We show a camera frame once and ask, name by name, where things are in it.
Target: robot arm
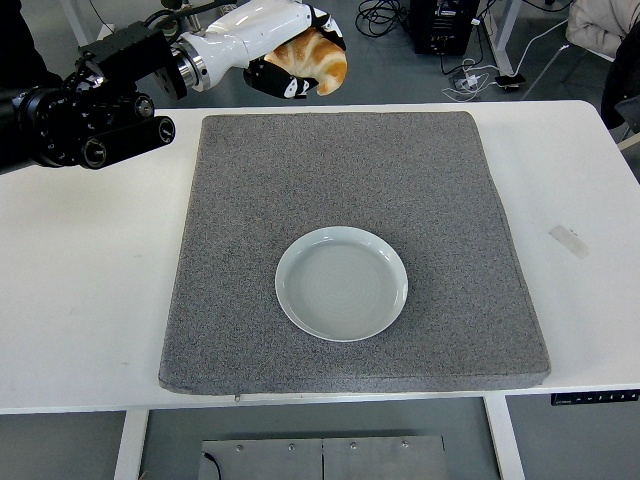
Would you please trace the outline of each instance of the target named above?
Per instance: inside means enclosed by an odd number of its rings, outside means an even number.
[[[331,17],[298,0],[251,0],[204,32],[182,33],[173,45],[160,28],[136,22],[81,47],[76,72],[62,88],[0,89],[0,174],[33,163],[99,169],[167,145],[175,126],[154,116],[136,81],[155,73],[179,99],[189,88],[214,87],[230,68],[247,68],[310,26],[344,48]]]
[[[251,0],[212,23],[204,33],[183,34],[175,47],[176,62],[188,87],[196,91],[208,90],[217,85],[229,69],[247,69],[253,61],[309,27],[315,27],[345,49],[340,29],[329,14],[298,0]],[[275,68],[270,66],[265,73],[280,76],[283,85],[278,85],[277,80],[270,80],[269,87],[264,88],[265,84],[250,70],[245,70],[245,79],[254,88],[272,95],[294,96],[283,94],[291,76]],[[300,88],[295,94],[304,96],[306,89]]]

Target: bread roll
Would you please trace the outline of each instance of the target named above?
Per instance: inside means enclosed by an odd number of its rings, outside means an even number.
[[[334,92],[347,75],[344,51],[313,27],[280,45],[264,59],[293,76],[316,79],[318,95]]]

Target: ceramic plate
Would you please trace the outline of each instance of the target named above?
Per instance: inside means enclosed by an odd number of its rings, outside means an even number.
[[[335,342],[383,331],[407,299],[407,273],[384,240],[352,227],[327,227],[296,240],[276,270],[276,294],[298,327]]]

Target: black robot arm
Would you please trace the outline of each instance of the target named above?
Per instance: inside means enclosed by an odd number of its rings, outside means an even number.
[[[154,116],[135,83],[157,72],[169,94],[186,94],[162,30],[136,22],[80,53],[61,88],[0,89],[0,173],[33,164],[98,169],[173,141],[173,122]]]

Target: white tape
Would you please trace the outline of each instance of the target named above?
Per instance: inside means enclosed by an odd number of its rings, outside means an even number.
[[[563,247],[569,250],[578,258],[585,258],[589,255],[589,247],[586,243],[578,238],[578,235],[570,230],[567,230],[562,225],[556,225],[549,231],[554,239],[560,243]]]

